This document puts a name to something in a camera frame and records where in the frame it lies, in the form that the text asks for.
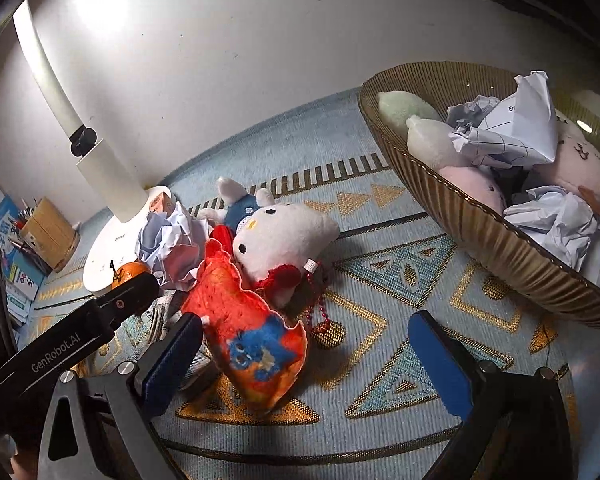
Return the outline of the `blue study workbook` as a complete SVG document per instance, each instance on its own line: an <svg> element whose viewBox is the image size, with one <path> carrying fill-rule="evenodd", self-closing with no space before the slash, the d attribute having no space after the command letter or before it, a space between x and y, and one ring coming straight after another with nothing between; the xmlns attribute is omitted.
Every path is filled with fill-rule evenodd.
<svg viewBox="0 0 600 480"><path fill-rule="evenodd" d="M6 281L15 286L23 297L33 302L43 283L44 274L32 259L17 246L16 220L19 210L16 204L4 196L0 203L0 247L3 273Z"/></svg>

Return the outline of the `white desk lamp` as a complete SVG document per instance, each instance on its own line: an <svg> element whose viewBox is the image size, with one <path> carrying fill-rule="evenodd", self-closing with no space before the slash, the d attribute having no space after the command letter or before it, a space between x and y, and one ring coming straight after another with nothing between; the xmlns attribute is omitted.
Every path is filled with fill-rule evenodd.
<svg viewBox="0 0 600 480"><path fill-rule="evenodd" d="M99 294L110 289L114 268L135 259L136 239L151 203L161 196L171 197L172 192L164 185L145 190L107 140L84 124L50 65L27 1L18 6L14 25L35 82L69 139L76 168L112 213L112 218L97 234L83 269L83 286Z"/></svg>

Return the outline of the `paper ball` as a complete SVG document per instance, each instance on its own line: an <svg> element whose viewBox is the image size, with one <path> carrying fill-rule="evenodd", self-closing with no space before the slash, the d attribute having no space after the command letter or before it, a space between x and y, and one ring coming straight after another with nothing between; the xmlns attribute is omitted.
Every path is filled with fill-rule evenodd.
<svg viewBox="0 0 600 480"><path fill-rule="evenodd" d="M209 223L193 217L180 202L170 214L149 211L136 242L136 255L161 288L191 290L204 260Z"/></svg>
<svg viewBox="0 0 600 480"><path fill-rule="evenodd" d="M448 108L453 148L475 166L532 167L556 159L557 116L547 73L534 70L515 81L516 91L504 99L477 96Z"/></svg>
<svg viewBox="0 0 600 480"><path fill-rule="evenodd" d="M583 198L554 185L529 188L504 218L600 288L600 217Z"/></svg>

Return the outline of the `patterned blue table mat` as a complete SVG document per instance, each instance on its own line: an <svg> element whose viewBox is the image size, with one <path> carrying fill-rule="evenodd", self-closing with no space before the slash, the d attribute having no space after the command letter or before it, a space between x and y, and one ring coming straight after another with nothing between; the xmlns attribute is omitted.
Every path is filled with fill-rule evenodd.
<svg viewBox="0 0 600 480"><path fill-rule="evenodd" d="M232 136L166 178L189 208L219 206L214 182L262 186L280 202L331 216L326 314L302 376L258 419L196 356L196 382L155 421L189 479L418 479L457 430L407 340L429 311L476 359L509 373L554 370L565 408L576 396L552 317L486 272L448 237L391 170L355 90Z"/></svg>

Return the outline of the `three-ball plush dango large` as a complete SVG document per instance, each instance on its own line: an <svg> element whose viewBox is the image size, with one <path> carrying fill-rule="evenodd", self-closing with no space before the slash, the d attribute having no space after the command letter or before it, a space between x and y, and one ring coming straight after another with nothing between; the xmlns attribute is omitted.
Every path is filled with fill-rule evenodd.
<svg viewBox="0 0 600 480"><path fill-rule="evenodd" d="M381 119L406 141L412 156L477 202L503 213L505 197L494 179L453 148L453 129L429 103L402 90L378 92L377 99Z"/></svg>

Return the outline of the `orange red fabric pouch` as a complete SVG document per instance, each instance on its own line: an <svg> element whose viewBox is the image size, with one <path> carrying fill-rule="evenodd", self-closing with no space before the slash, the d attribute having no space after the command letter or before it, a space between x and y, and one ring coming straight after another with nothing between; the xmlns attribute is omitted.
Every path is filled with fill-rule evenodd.
<svg viewBox="0 0 600 480"><path fill-rule="evenodd" d="M308 335L251 289L238 268L232 231L216 226L204 245L196 283L181 306L200 317L215 364L255 412L267 413L296 382Z"/></svg>

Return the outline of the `white cat plush doll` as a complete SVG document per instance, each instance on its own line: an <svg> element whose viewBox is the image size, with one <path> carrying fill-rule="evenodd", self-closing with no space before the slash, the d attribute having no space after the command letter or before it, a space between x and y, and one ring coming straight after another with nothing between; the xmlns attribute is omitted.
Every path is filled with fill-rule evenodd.
<svg viewBox="0 0 600 480"><path fill-rule="evenodd" d="M233 252L252 288L283 309L306 268L339 234L335 220L305 204L265 206L246 219Z"/></svg>

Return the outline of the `small orange box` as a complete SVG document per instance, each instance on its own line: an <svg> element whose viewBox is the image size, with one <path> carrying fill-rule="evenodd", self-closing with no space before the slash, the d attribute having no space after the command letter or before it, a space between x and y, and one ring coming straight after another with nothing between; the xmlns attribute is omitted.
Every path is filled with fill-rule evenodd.
<svg viewBox="0 0 600 480"><path fill-rule="evenodd" d="M149 210L155 214L166 214L170 216L173 214L175 205L172 197L166 192L160 192L149 204Z"/></svg>

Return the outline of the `small white bunny plush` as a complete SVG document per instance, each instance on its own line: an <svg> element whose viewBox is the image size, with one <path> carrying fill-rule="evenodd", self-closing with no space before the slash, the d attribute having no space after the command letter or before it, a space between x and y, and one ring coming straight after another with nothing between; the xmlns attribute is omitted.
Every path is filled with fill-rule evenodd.
<svg viewBox="0 0 600 480"><path fill-rule="evenodd" d="M219 177L216 189L225 207L201 209L196 218L207 220L212 226L227 226L234 234L239 232L258 209L275 204L272 193L266 188L250 194L240 183L230 178Z"/></svg>

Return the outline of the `brown ribbed glass bowl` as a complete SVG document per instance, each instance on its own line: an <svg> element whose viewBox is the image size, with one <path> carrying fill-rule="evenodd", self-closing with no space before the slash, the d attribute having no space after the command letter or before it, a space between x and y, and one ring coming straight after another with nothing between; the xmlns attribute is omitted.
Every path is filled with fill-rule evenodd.
<svg viewBox="0 0 600 480"><path fill-rule="evenodd" d="M509 96L515 90L514 77L509 70L475 63L405 63L366 80L358 94L358 107L378 148L407 191L461 248L539 307L600 329L597 285L413 157L405 140L379 114L380 92L412 92L444 113L449 106L477 94Z"/></svg>

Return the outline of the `cork pen holder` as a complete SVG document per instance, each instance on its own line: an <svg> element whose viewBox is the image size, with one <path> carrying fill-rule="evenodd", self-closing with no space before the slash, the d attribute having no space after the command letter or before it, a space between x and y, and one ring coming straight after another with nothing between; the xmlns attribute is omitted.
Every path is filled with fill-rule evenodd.
<svg viewBox="0 0 600 480"><path fill-rule="evenodd" d="M60 272L73 256L80 234L46 197L34 207L20 236L54 272Z"/></svg>

